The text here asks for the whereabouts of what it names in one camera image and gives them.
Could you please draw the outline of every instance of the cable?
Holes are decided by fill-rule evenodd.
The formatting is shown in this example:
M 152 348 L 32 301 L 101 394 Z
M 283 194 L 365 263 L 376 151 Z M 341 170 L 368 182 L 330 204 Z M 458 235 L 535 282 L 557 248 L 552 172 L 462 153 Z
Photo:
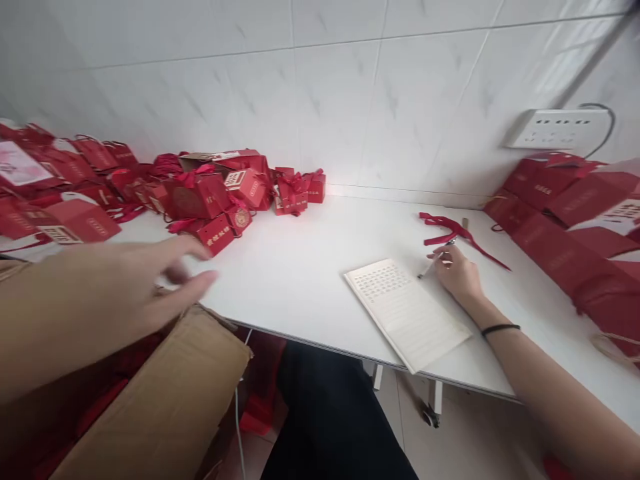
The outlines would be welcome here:
M 247 472 L 245 471 L 245 454 L 242 452 L 242 440 L 240 439 L 240 420 L 238 420 L 238 387 L 235 388 L 235 432 L 238 435 L 238 447 L 240 448 L 242 480 L 247 480 Z
M 611 134 L 613 133 L 613 128 L 615 127 L 615 122 L 616 122 L 615 112 L 612 109 L 610 109 L 608 106 L 604 105 L 603 103 L 581 103 L 580 105 L 578 105 L 579 109 L 580 108 L 590 108 L 590 107 L 606 110 L 607 113 L 609 114 L 609 118 L 611 119 L 611 122 L 609 124 L 609 130 L 608 130 L 607 134 L 605 135 L 604 140 L 602 140 L 602 142 L 600 142 L 600 145 L 598 145 L 596 148 L 594 148 L 594 150 L 592 150 L 588 155 L 585 155 L 586 159 L 588 159 L 590 156 L 592 156 L 594 153 L 596 153 L 598 150 L 600 150 L 602 147 L 605 146 L 605 143 L 609 141 L 609 138 L 611 137 Z

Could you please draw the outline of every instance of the black wristband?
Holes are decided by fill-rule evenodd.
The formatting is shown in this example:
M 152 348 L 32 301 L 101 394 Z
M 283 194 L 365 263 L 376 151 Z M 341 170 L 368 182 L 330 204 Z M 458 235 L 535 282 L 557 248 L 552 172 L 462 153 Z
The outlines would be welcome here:
M 514 325 L 513 323 L 503 323 L 501 325 L 494 325 L 492 327 L 485 328 L 484 330 L 482 330 L 482 332 L 480 332 L 480 334 L 486 339 L 488 334 L 498 330 L 504 330 L 508 328 L 515 328 L 520 330 L 520 325 Z

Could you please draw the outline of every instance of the white floor tile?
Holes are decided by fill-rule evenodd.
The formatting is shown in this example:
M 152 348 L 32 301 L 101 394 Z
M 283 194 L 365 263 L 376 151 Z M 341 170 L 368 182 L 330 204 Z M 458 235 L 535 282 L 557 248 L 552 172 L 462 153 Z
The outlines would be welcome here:
M 382 406 L 387 420 L 391 425 L 391 429 L 398 440 L 400 447 L 405 448 L 402 437 L 402 417 L 400 415 L 400 399 L 398 394 L 398 382 L 396 380 L 396 371 L 385 367 L 382 374 L 382 386 L 375 393 L 375 396 Z
M 441 426 L 434 429 L 415 408 L 405 378 L 423 399 L 428 385 L 398 373 L 404 448 L 419 478 L 539 478 L 544 450 L 522 406 L 445 385 Z

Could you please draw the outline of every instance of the pen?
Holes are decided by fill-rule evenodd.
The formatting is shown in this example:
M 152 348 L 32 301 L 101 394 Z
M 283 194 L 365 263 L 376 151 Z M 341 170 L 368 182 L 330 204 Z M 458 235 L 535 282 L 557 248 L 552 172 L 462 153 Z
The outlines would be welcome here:
M 445 246 L 453 245 L 455 243 L 455 239 L 456 239 L 456 237 L 454 237 L 451 240 L 449 240 L 448 242 L 446 242 Z M 426 274 L 428 274 L 429 270 L 431 270 L 431 267 L 434 266 L 434 264 L 439 260 L 440 257 L 442 257 L 442 254 L 443 254 L 443 252 L 440 252 L 440 254 L 436 258 L 433 259 L 433 261 L 429 264 L 429 266 L 427 266 L 427 268 L 425 268 L 424 271 L 420 275 L 418 275 L 419 279 L 421 279 Z

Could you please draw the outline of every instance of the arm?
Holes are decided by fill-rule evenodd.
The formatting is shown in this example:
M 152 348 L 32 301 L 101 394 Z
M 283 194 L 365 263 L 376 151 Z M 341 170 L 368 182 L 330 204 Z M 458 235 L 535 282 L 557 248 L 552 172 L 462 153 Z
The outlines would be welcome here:
M 455 246 L 436 264 L 438 278 L 480 330 L 511 323 L 482 292 L 477 266 Z M 640 479 L 640 437 L 524 333 L 487 340 L 518 398 L 551 437 L 559 456 L 594 478 Z
M 0 283 L 0 404 L 86 367 L 151 333 L 197 302 L 215 272 L 191 277 L 190 237 L 74 245 Z M 158 277 L 180 285 L 154 297 Z

